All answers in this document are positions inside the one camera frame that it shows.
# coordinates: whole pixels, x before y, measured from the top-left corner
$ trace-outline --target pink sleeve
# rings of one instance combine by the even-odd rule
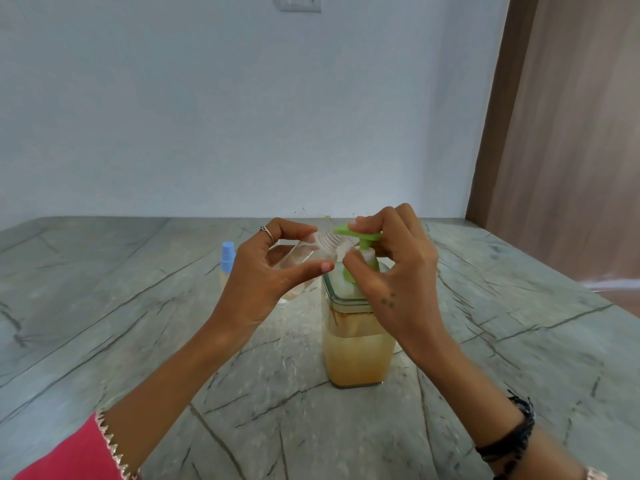
[[[122,480],[116,459],[109,449],[102,415],[94,413],[73,435],[55,449],[18,473],[14,480]]]

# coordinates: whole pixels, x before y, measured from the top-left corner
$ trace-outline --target square plastic container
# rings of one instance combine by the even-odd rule
[[[396,339],[382,328],[360,288],[344,279],[342,263],[323,276],[323,354],[336,387],[380,384],[389,371]],[[380,263],[380,272],[388,267]]]

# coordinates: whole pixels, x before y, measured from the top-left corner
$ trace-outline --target white wall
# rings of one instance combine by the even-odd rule
[[[0,0],[0,228],[464,215],[508,0]]]

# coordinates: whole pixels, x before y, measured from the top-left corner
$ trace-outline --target lace trim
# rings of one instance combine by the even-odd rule
[[[98,425],[98,428],[100,428],[100,432],[102,434],[102,437],[104,438],[104,442],[107,443],[107,448],[111,453],[111,457],[116,463],[116,466],[118,467],[118,469],[120,470],[120,477],[122,478],[122,480],[142,480],[142,478],[140,478],[139,472],[136,472],[134,475],[131,475],[130,473],[127,472],[127,468],[129,468],[129,466],[126,463],[121,464],[122,455],[116,454],[118,445],[111,444],[113,435],[107,434],[108,426],[104,424],[104,411],[95,412],[95,423]]]
[[[587,478],[586,478],[586,480],[607,480],[608,478],[609,477],[603,472],[599,472],[597,470],[594,470],[591,467],[587,468]]]

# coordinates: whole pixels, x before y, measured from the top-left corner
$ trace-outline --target brown door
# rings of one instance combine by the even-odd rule
[[[526,5],[467,218],[640,316],[640,0],[538,0],[528,39]]]

